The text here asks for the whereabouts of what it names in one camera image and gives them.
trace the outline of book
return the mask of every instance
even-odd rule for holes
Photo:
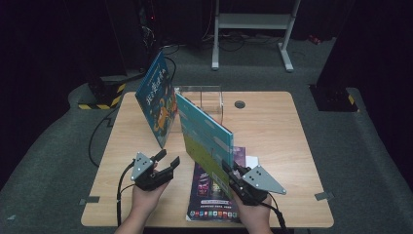
[[[164,148],[177,113],[177,106],[162,51],[154,58],[135,96],[156,140],[161,148]]]
[[[232,198],[222,161],[234,165],[233,134],[181,94],[176,94],[176,103],[186,152]]]
[[[237,164],[244,166],[245,148],[234,147],[233,152]],[[226,196],[198,163],[194,167],[186,219],[240,222],[235,200]]]

